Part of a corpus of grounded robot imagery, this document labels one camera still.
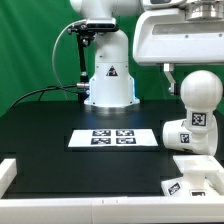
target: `table surface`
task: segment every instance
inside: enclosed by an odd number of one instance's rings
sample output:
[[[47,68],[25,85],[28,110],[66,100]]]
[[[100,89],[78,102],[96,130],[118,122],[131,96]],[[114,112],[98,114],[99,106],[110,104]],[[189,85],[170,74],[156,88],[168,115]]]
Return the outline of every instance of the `table surface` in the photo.
[[[215,112],[219,136],[224,118]],[[166,121],[183,119],[181,101],[144,101],[136,111],[103,115],[78,102],[26,102],[0,118],[0,159],[18,174],[3,198],[161,196],[161,181],[181,176],[162,141]],[[157,147],[68,148],[75,129],[152,129]],[[216,159],[224,166],[219,137]]]

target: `green screen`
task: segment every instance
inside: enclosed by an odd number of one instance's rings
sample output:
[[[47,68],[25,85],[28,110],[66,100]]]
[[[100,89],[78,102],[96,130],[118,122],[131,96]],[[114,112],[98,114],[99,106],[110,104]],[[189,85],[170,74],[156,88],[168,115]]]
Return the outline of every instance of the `green screen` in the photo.
[[[0,115],[20,96],[47,86],[58,85],[51,57],[60,32],[80,20],[69,0],[1,0],[0,2]],[[136,96],[141,100],[176,99],[168,92],[169,83],[159,66],[141,67],[132,58],[137,17],[116,18],[129,38],[130,74],[135,78]],[[85,50],[87,70],[94,73],[93,44]],[[79,57],[76,36],[65,33],[57,48],[56,68],[63,85],[79,81]],[[190,72],[207,69],[223,81],[223,66],[180,66],[174,78],[181,82]],[[77,100],[68,94],[69,100]],[[26,100],[37,100],[32,96]],[[63,92],[46,93],[42,100],[65,100]],[[224,112],[223,102],[219,110]]]

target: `white paper sheet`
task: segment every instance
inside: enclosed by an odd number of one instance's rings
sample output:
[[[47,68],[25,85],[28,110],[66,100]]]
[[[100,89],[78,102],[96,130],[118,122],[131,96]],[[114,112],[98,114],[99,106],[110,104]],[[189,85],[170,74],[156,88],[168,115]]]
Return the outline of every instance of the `white paper sheet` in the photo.
[[[151,129],[74,130],[69,147],[158,146]]]

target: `black cable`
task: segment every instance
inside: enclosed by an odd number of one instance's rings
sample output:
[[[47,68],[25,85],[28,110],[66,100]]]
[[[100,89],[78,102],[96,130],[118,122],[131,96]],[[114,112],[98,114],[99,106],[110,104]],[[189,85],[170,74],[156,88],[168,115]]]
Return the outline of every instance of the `black cable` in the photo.
[[[58,87],[58,86],[49,86],[47,88],[44,88],[44,89],[39,89],[39,90],[35,90],[35,91],[32,91],[30,93],[27,93],[23,96],[21,96],[19,99],[17,99],[16,101],[14,101],[14,103],[9,107],[8,110],[11,110],[12,108],[14,108],[20,101],[22,101],[23,99],[29,97],[29,96],[32,96],[32,95],[35,95],[35,94],[38,94],[38,93],[41,93],[38,101],[40,101],[40,99],[42,98],[42,96],[44,95],[45,92],[49,92],[49,91],[57,91],[57,90],[63,90],[63,91],[66,91],[66,92],[70,92],[70,93],[78,93],[78,92],[75,92],[75,91],[69,91],[67,89],[69,88],[76,88],[77,85],[67,85],[67,86],[63,86],[63,87]]]

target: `metal bracket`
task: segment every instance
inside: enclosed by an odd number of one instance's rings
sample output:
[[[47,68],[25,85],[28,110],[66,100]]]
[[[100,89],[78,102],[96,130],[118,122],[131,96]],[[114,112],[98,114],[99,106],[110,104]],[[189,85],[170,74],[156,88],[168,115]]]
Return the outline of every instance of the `metal bracket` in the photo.
[[[169,88],[169,92],[171,93],[171,95],[175,95],[176,92],[176,81],[174,80],[171,72],[174,71],[174,64],[169,64],[166,63],[163,66],[163,71],[168,79],[168,81],[170,82],[170,88]]]

